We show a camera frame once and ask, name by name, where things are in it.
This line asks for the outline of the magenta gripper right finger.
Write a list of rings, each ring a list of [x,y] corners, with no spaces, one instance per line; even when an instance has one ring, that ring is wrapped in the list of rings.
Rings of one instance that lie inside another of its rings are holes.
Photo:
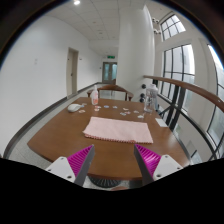
[[[171,156],[160,156],[138,144],[134,145],[134,155],[142,174],[143,186],[182,169]]]

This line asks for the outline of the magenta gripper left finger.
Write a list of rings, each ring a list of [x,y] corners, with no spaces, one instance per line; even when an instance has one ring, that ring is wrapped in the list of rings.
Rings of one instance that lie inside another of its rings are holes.
[[[78,186],[82,186],[94,155],[95,147],[90,145],[69,157],[59,157],[46,170]]]

